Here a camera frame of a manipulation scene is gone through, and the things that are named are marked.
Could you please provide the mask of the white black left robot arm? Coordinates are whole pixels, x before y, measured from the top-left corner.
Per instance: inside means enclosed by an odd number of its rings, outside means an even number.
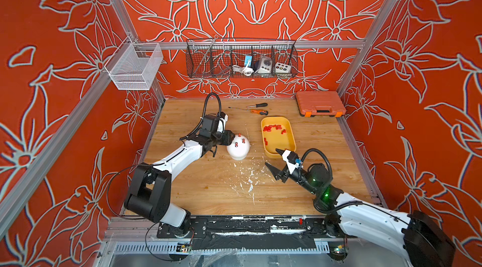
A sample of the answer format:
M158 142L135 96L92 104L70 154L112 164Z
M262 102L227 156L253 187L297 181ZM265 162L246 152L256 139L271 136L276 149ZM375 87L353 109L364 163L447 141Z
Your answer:
M124 208L153 223L169 225L176 236L186 236L191 229L191 213L172 203L172 183L206 153L215 155L219 145L231 145L235 134L227 130L227 120L220 97L209 93L200 122L188 135L180 138L182 145L154 164L142 163L136 167Z

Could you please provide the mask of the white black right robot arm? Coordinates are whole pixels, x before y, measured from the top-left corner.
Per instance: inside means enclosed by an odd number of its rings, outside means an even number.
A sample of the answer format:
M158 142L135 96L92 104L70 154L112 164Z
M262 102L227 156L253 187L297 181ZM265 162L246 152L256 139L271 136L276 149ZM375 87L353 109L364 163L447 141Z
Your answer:
M332 185L333 170L318 149L302 156L276 149L283 169L266 163L275 180L293 180L314 195L313 206L324 215L324 227L332 236L354 236L381 246L406 259L412 266L451 266L456 247L444 231L421 211L401 213L362 201Z

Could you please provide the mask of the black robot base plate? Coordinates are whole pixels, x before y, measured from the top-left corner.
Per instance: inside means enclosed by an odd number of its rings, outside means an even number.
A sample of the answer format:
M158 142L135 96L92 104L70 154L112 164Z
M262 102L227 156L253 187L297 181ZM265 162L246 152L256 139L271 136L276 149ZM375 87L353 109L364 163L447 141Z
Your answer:
M322 216L192 216L183 239L192 252L343 252L351 237L328 229Z

